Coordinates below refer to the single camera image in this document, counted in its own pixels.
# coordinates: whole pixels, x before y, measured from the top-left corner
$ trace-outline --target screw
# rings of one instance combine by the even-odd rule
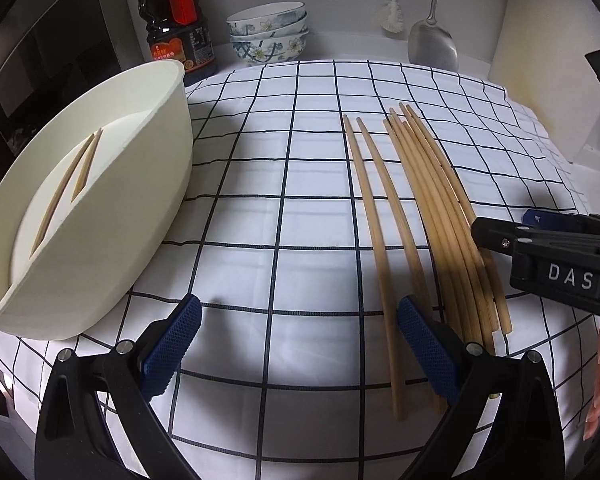
[[[469,354],[474,355],[476,357],[478,357],[478,355],[482,355],[482,347],[478,345],[478,343],[469,343],[466,346],[466,351],[469,352]]]
[[[64,363],[65,361],[67,361],[67,359],[69,357],[71,357],[71,354],[73,354],[74,351],[71,350],[70,348],[64,348],[61,351],[58,352],[58,361],[60,361],[61,363]]]
[[[129,339],[125,339],[124,341],[120,341],[116,345],[116,352],[118,352],[120,355],[124,355],[124,354],[128,354],[129,352],[131,352],[133,348],[134,348],[134,342],[129,341]]]
[[[535,350],[531,350],[526,354],[526,358],[529,359],[532,363],[538,364],[542,361],[542,356],[540,352],[536,352]]]

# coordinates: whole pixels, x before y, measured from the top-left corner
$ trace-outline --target table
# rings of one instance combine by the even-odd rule
[[[370,235],[340,113],[363,118],[392,175],[432,298],[436,283],[410,186],[382,126],[411,104],[449,156],[478,216],[520,220],[529,207],[586,212],[567,162],[533,112],[503,88],[387,62],[292,62],[209,78],[189,88],[194,161],[186,198],[131,291],[94,327],[64,341],[0,333],[0,367],[18,412],[35,430],[62,348],[78,355],[135,339],[193,291],[203,322],[181,368],[152,407],[203,479],[398,478],[440,416],[406,345],[408,420],[392,416],[388,358]],[[398,297],[408,266],[366,150]],[[499,355],[535,348],[555,386],[565,437],[592,395],[593,316],[508,285],[514,332]],[[142,472],[101,394],[125,463]],[[460,470],[471,467],[493,421],[488,402]]]

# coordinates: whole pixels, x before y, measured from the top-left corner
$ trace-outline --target stack of bowls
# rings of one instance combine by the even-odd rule
[[[249,64],[280,63],[302,54],[309,31],[302,2],[266,4],[226,19],[231,45]]]

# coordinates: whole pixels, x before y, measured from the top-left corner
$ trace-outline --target bowl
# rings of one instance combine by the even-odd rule
[[[253,41],[253,40],[267,40],[269,38],[283,38],[285,36],[292,36],[294,34],[301,34],[306,32],[306,13],[297,22],[287,25],[286,27],[276,28],[275,30],[268,30],[266,32],[259,32],[257,34],[250,34],[248,36],[231,36],[231,41]]]
[[[232,39],[231,46],[238,58],[249,64],[280,63],[290,61],[302,54],[306,46],[308,32],[282,38],[243,41]]]
[[[241,10],[226,19],[231,36],[248,36],[291,25],[304,18],[302,2],[279,2]]]
[[[189,181],[183,76],[174,60],[120,73],[62,110],[20,153],[0,183],[1,331],[77,335],[146,267]]]

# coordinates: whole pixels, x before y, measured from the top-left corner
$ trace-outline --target soy sauce bottle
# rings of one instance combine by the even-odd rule
[[[185,69],[185,86],[218,72],[218,62],[199,1],[138,0],[140,16],[146,21],[146,39],[152,57],[154,60],[181,61]]]

